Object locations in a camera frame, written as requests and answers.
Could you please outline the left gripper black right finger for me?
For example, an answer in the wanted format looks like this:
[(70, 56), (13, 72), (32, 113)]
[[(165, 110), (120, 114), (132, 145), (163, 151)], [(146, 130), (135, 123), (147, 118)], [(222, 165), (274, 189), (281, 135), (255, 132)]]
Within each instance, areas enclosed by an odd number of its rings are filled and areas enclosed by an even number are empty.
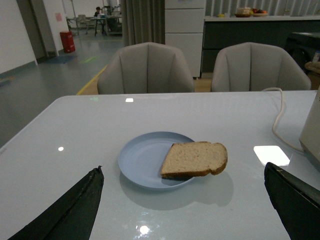
[(264, 185), (273, 208), (292, 240), (320, 238), (320, 191), (268, 162)]

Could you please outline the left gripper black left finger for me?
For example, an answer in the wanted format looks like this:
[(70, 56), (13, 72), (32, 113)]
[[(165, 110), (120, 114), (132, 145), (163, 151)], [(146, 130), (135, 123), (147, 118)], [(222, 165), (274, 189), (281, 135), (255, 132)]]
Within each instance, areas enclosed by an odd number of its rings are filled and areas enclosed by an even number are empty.
[(104, 174), (101, 166), (98, 166), (10, 239), (88, 240), (98, 213), (103, 186)]

